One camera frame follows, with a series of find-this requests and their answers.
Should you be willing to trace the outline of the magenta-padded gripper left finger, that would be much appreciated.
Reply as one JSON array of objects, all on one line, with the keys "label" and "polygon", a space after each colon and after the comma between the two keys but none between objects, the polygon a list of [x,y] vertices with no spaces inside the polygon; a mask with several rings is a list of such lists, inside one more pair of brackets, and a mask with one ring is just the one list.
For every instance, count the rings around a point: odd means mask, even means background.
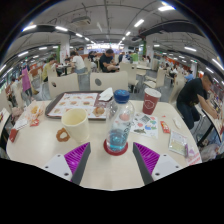
[{"label": "magenta-padded gripper left finger", "polygon": [[65,180],[79,185],[81,183],[88,157],[91,153],[90,143],[87,142],[70,152],[56,154],[43,169]]}]

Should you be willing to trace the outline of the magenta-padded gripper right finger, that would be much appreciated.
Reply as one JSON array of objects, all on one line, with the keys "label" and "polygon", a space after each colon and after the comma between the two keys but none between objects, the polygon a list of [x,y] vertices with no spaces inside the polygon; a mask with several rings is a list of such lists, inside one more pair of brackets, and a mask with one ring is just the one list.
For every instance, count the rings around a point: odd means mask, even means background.
[{"label": "magenta-padded gripper right finger", "polygon": [[133,154],[145,185],[182,169],[168,154],[158,154],[136,142],[133,143]]}]

